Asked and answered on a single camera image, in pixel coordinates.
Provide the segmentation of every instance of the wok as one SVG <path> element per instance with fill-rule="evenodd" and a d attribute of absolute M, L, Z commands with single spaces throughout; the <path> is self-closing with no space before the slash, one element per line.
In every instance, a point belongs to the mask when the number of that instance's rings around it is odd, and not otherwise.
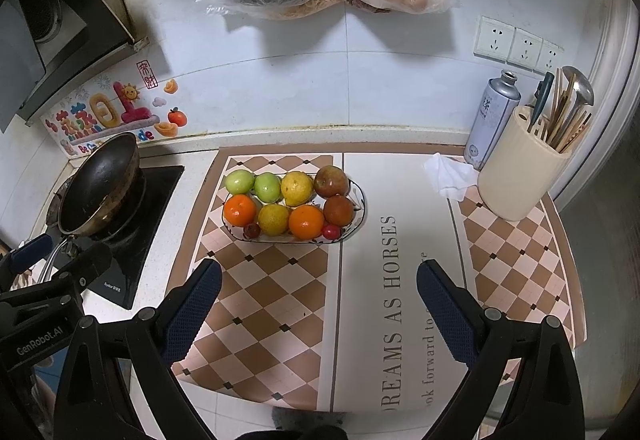
<path fill-rule="evenodd" d="M 50 276 L 54 259 L 69 240 L 92 236 L 109 225 L 139 172 L 138 144 L 129 132 L 109 139 L 82 163 L 60 202 L 58 228 L 64 238 L 51 253 L 38 283 Z"/>

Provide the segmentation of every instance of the power socket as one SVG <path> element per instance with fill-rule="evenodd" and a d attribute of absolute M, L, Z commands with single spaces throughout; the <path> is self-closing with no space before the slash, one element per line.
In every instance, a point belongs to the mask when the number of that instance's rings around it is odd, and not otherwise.
<path fill-rule="evenodd" d="M 546 72 L 556 73 L 556 69 L 562 68 L 562 58 L 564 56 L 564 48 L 556 45 L 556 43 L 542 41 L 542 50 L 536 65 L 536 72 L 546 74 Z"/>
<path fill-rule="evenodd" d="M 506 61 L 515 30 L 513 26 L 482 16 L 474 54 Z"/>
<path fill-rule="evenodd" d="M 538 64 L 541 50 L 542 38 L 526 30 L 516 29 L 507 62 L 533 70 Z"/>

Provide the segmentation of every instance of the spray can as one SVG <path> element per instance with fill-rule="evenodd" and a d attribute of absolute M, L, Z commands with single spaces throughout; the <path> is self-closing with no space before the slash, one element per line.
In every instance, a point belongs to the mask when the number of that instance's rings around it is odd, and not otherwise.
<path fill-rule="evenodd" d="M 478 171 L 482 169 L 494 150 L 511 112 L 518 106 L 520 92 L 515 87 L 518 77 L 510 70 L 490 79 L 484 89 L 476 121 L 466 141 L 465 160 Z"/>

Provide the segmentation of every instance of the white wall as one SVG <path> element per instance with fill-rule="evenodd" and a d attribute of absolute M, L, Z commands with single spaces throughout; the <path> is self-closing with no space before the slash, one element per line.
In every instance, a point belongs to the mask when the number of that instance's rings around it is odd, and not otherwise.
<path fill-rule="evenodd" d="M 460 1 L 445 14 L 335 6 L 268 22 L 205 14 L 194 0 L 126 0 L 152 45 L 107 74 L 140 85 L 135 62 L 147 58 L 161 84 L 177 78 L 186 133 L 347 124 L 468 131 L 486 81 L 505 67 L 473 55 L 481 15 L 558 43 L 566 64 L 588 74 L 610 2 Z M 518 75 L 528 100 L 541 76 Z"/>
<path fill-rule="evenodd" d="M 44 127 L 14 117 L 0 133 L 0 238 L 12 247 L 30 237 L 67 159 Z"/>

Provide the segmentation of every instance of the tissue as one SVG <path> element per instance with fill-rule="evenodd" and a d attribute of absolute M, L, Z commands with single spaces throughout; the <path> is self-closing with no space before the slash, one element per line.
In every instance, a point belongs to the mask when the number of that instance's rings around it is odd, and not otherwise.
<path fill-rule="evenodd" d="M 441 196 L 462 202 L 466 188 L 478 183 L 478 172 L 465 162 L 436 153 L 423 165 L 433 189 Z"/>

